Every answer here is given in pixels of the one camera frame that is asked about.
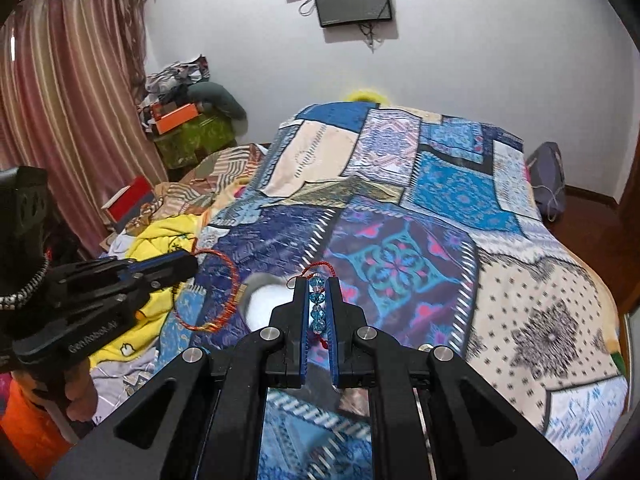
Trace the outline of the person's left hand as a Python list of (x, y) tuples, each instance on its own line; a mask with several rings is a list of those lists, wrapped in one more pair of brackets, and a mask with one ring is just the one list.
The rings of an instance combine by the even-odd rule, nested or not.
[[(36, 395), (37, 390), (41, 390), (39, 382), (24, 370), (14, 370), (11, 373), (17, 385), (20, 386), (24, 396), (35, 405), (44, 408), (47, 400)], [(90, 375), (90, 360), (85, 359), (74, 367), (64, 372), (65, 396), (68, 400), (66, 415), (73, 422), (91, 422), (99, 396), (96, 386)]]

